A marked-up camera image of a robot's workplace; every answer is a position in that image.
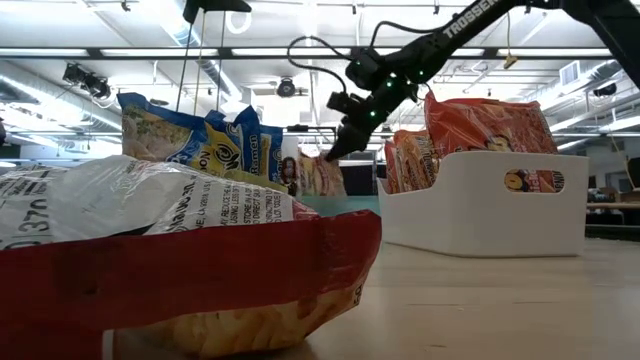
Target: orange snack bag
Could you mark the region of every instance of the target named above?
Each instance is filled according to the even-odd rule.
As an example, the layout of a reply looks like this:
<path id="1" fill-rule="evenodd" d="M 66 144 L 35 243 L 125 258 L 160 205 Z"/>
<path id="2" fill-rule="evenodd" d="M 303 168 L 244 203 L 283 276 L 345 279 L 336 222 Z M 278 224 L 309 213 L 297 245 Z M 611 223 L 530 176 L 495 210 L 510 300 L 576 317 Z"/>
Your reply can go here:
<path id="1" fill-rule="evenodd" d="M 437 154 L 433 149 L 429 132 L 400 130 L 394 134 L 398 152 L 403 158 L 402 172 L 411 190 L 433 186 L 437 174 Z"/>
<path id="2" fill-rule="evenodd" d="M 398 184 L 398 167 L 396 166 L 397 157 L 396 145 L 390 141 L 384 144 L 384 155 L 387 159 L 387 183 L 389 184 L 389 193 L 397 194 L 400 192 Z"/>
<path id="3" fill-rule="evenodd" d="M 557 148 L 537 102 L 519 104 L 490 99 L 425 99 L 425 118 L 440 158 L 457 151 L 491 150 L 555 154 Z M 505 185 L 516 192 L 562 190 L 558 172 L 514 169 Z"/>

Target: security camera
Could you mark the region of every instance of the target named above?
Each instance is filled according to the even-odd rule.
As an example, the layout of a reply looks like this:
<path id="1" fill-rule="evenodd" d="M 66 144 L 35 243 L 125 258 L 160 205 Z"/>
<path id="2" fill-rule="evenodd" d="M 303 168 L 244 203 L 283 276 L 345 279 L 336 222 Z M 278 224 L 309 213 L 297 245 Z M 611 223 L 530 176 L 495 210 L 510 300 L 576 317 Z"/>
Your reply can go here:
<path id="1" fill-rule="evenodd" d="M 293 84 L 293 79 L 290 77 L 284 77 L 280 80 L 278 90 L 276 91 L 280 97 L 292 97 L 296 94 L 296 86 Z"/>

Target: white plastic bag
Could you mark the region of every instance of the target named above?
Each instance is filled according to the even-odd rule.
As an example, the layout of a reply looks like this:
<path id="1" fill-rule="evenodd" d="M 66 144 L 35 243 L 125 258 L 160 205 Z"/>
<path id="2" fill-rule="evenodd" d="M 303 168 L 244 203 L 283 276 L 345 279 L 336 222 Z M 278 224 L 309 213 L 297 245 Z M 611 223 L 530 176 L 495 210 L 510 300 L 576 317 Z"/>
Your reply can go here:
<path id="1" fill-rule="evenodd" d="M 278 191 L 214 177 L 177 163 L 128 156 L 94 160 L 68 171 L 12 173 L 0 177 L 0 184 L 14 189 L 7 192 L 7 209 L 0 208 L 0 230 L 7 230 L 2 234 L 8 233 L 12 243 L 25 239 L 25 245 L 318 216 Z M 46 186 L 36 185 L 37 191 L 25 194 L 24 189 L 36 181 Z M 22 230 L 28 231 L 20 238 Z M 9 242 L 2 240 L 0 245 Z"/>

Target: cartoon face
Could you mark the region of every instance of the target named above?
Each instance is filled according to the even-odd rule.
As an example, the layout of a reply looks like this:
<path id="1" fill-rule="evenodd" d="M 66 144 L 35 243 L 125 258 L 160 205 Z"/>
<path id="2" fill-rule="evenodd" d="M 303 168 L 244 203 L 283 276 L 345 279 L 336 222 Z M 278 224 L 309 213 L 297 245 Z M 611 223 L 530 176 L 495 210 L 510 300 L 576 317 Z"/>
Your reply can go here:
<path id="1" fill-rule="evenodd" d="M 527 192 L 529 185 L 525 181 L 526 174 L 522 170 L 511 170 L 504 178 L 504 184 L 511 191 Z"/>

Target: hanging wire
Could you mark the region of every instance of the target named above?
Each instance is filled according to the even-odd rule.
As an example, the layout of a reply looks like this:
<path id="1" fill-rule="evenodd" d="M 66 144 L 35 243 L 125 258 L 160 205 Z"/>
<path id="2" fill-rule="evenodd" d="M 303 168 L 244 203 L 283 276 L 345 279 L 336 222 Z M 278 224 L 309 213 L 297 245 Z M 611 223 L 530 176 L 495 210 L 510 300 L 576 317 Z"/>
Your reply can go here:
<path id="1" fill-rule="evenodd" d="M 205 26 L 207 24 L 207 12 L 202 13 L 202 34 L 200 35 L 200 53 L 198 54 L 198 76 L 196 80 L 196 97 L 193 100 L 193 115 L 196 115 L 196 111 L 198 109 L 198 93 L 200 92 L 200 71 L 202 67 L 200 65 L 200 60 L 202 60 L 202 48 L 204 47 L 204 32 Z"/>
<path id="2" fill-rule="evenodd" d="M 511 57 L 511 13 L 507 13 L 507 56 Z"/>
<path id="3" fill-rule="evenodd" d="M 182 97 L 182 87 L 184 86 L 184 73 L 187 71 L 187 59 L 189 57 L 189 46 L 191 45 L 191 32 L 193 24 L 189 26 L 189 36 L 187 37 L 187 48 L 184 52 L 184 62 L 182 63 L 182 75 L 180 76 L 180 87 L 178 88 L 178 101 L 176 102 L 176 111 L 180 108 L 180 98 Z"/>
<path id="4" fill-rule="evenodd" d="M 343 92 L 347 92 L 347 84 L 344 82 L 344 80 L 342 80 L 342 78 L 336 74 L 335 72 L 329 70 L 329 69 L 324 69 L 318 66 L 312 66 L 312 65 L 304 65 L 304 64 L 300 64 L 299 62 L 294 61 L 291 58 L 291 49 L 299 42 L 303 41 L 303 40 L 307 40 L 307 39 L 311 39 L 311 40 L 315 40 L 319 43 L 321 43 L 322 45 L 326 46 L 327 48 L 331 49 L 331 51 L 333 51 L 336 55 L 338 55 L 339 57 L 348 60 L 348 61 L 352 61 L 353 59 L 351 59 L 349 56 L 346 56 L 344 54 L 342 54 L 341 52 L 339 52 L 336 48 L 334 48 L 333 46 L 331 46 L 328 42 L 326 42 L 325 40 L 317 37 L 317 36 L 300 36 L 299 38 L 294 39 L 291 44 L 289 44 L 289 47 L 287 47 L 287 60 L 289 60 L 289 63 L 291 63 L 291 65 L 300 68 L 300 69 L 305 69 L 305 70 L 310 70 L 310 71 L 320 71 L 323 72 L 325 74 L 329 74 L 333 77 L 335 77 L 336 79 L 338 79 L 338 81 L 340 81 L 340 84 L 342 85 L 342 91 Z"/>
<path id="5" fill-rule="evenodd" d="M 227 28 L 227 12 L 222 14 L 222 38 L 220 39 L 220 47 L 224 47 L 224 33 Z M 220 82 L 222 81 L 222 58 L 220 59 L 220 68 L 218 69 L 218 89 L 216 91 L 216 111 L 220 109 Z"/>

